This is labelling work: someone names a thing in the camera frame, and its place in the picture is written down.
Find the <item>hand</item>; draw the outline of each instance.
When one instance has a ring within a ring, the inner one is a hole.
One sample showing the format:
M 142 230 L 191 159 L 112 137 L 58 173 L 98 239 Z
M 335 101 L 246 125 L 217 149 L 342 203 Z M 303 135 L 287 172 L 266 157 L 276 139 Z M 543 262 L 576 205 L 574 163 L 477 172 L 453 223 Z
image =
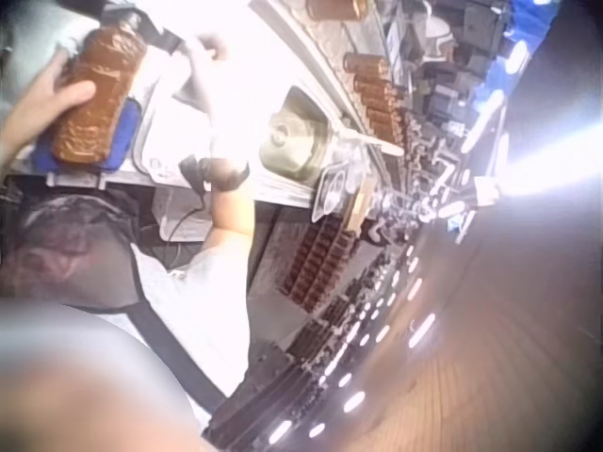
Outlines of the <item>hand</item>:
M 8 114 L 0 131 L 0 161 L 4 165 L 62 113 L 94 96 L 96 87 L 91 81 L 57 89 L 57 81 L 68 59 L 65 49 L 57 50 L 50 63 L 38 74 Z

